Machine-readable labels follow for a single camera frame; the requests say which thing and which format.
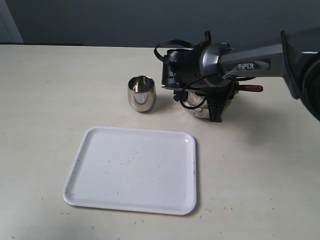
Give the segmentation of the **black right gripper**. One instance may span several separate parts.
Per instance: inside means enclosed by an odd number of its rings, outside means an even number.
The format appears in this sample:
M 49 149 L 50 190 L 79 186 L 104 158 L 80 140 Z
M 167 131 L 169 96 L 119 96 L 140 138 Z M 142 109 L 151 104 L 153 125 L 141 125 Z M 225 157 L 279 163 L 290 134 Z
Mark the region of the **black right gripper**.
M 235 78 L 227 76 L 222 56 L 232 50 L 227 43 L 203 42 L 191 50 L 180 49 L 174 60 L 174 79 L 181 90 L 179 102 L 185 105 L 191 93 L 203 97 L 199 105 L 208 104 L 209 121 L 222 122 L 224 105 L 235 96 Z

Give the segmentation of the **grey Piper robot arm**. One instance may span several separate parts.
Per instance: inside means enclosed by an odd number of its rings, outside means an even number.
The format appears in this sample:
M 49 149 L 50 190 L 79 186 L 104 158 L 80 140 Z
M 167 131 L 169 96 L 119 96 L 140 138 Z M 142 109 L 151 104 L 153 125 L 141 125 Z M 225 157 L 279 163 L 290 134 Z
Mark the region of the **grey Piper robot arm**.
M 228 43 L 213 43 L 209 32 L 199 44 L 181 42 L 169 50 L 165 65 L 174 99 L 182 107 L 204 109 L 211 122 L 221 122 L 222 113 L 240 91 L 261 92 L 260 85 L 245 81 L 280 77 L 291 96 L 300 100 L 313 117 L 320 117 L 320 30 L 280 33 L 271 42 L 242 49 Z

